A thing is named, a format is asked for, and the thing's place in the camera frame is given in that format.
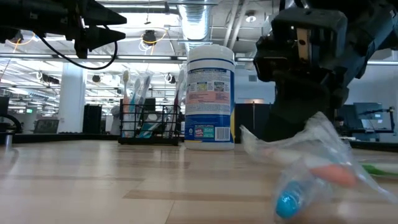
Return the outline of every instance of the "white pillar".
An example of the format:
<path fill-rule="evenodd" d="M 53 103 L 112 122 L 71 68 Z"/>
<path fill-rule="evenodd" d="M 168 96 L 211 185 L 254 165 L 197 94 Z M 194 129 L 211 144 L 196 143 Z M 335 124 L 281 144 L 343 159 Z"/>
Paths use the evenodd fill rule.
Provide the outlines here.
<path fill-rule="evenodd" d="M 35 129 L 35 121 L 37 119 L 37 107 L 26 107 L 24 120 L 24 134 L 32 134 Z"/>
<path fill-rule="evenodd" d="M 71 63 L 63 64 L 58 133 L 83 131 L 86 71 Z"/>
<path fill-rule="evenodd" d="M 392 60 L 394 61 L 398 60 L 398 51 L 392 50 L 391 55 L 392 55 Z"/>

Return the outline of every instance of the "ceiling duct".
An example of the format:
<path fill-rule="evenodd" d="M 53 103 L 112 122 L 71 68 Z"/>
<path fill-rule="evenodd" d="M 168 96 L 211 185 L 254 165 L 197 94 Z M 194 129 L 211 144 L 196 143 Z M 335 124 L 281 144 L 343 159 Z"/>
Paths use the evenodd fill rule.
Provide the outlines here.
<path fill-rule="evenodd" d="M 179 5 L 182 32 L 187 40 L 207 41 L 209 39 L 210 6 Z M 190 49 L 203 45 L 203 43 L 189 42 L 185 44 L 187 54 Z"/>
<path fill-rule="evenodd" d="M 103 6 L 117 13 L 149 13 L 149 14 L 173 14 L 179 15 L 175 6 L 169 6 L 167 2 L 164 5 L 138 5 L 138 4 L 103 4 Z"/>
<path fill-rule="evenodd" d="M 49 96 L 48 93 L 43 93 L 41 91 L 35 91 L 35 90 L 25 90 L 26 92 L 28 92 L 28 96 L 30 97 L 38 97 L 38 98 L 44 98 L 44 99 L 51 99 L 54 98 L 54 96 Z"/>

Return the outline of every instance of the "desk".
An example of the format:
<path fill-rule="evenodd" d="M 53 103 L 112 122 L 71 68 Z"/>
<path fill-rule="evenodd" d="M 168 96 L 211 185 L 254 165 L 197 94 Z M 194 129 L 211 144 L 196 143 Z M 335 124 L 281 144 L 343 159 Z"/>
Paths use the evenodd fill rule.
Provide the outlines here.
<path fill-rule="evenodd" d="M 15 144 L 12 154 L 0 150 L 0 217 L 7 224 L 271 224 L 279 174 L 242 145 L 209 152 L 116 141 Z M 380 182 L 398 194 L 398 181 Z M 398 206 L 372 191 L 340 190 L 294 223 L 397 224 Z"/>

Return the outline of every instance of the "blue bottle cap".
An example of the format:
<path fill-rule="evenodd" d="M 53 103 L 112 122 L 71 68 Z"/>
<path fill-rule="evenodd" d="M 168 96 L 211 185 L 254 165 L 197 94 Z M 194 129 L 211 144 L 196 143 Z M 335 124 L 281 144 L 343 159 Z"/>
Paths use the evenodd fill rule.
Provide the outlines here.
<path fill-rule="evenodd" d="M 291 192 L 282 192 L 276 204 L 276 214 L 283 219 L 290 219 L 300 210 L 297 198 Z"/>

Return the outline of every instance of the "black metal frame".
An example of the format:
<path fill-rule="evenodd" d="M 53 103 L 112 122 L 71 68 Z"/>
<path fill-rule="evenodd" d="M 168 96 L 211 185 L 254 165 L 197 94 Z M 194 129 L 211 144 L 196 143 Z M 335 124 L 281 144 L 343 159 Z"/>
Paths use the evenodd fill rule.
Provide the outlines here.
<path fill-rule="evenodd" d="M 129 112 L 125 113 L 123 111 L 123 108 L 125 106 L 135 106 L 136 108 L 142 108 L 140 113 L 135 112 Z M 125 121 L 124 120 L 124 115 L 126 114 L 133 114 L 135 117 L 143 117 L 145 114 L 154 114 L 153 111 L 145 111 L 144 108 L 148 105 L 135 105 L 135 104 L 123 104 L 123 100 L 120 101 L 120 136 L 118 139 L 118 142 L 120 144 L 171 144 L 173 146 L 178 146 L 178 142 L 180 139 L 180 131 L 176 130 L 176 127 L 178 124 L 181 124 L 181 122 L 178 120 L 179 114 L 177 113 L 180 111 L 180 107 L 178 105 L 156 105 L 156 106 L 161 106 L 162 107 L 162 113 L 159 115 L 162 116 L 161 121 L 151 121 L 150 123 L 160 123 L 161 127 L 161 133 L 162 136 L 154 136 L 154 130 L 142 130 L 138 129 L 140 126 L 144 127 L 146 121 L 143 120 L 135 120 L 135 121 Z M 167 111 L 173 108 L 172 113 L 168 113 Z M 176 117 L 175 121 L 165 121 L 165 118 L 168 116 Z M 134 123 L 134 129 L 123 129 L 123 124 L 126 123 Z M 165 125 L 166 124 L 171 124 L 174 126 L 174 128 L 170 131 L 165 130 Z M 123 134 L 125 131 L 134 131 L 134 135 L 132 137 L 124 137 Z M 150 132 L 150 138 L 139 138 L 138 135 L 142 131 L 148 131 Z M 168 138 L 163 138 L 163 135 L 167 134 L 169 137 Z"/>

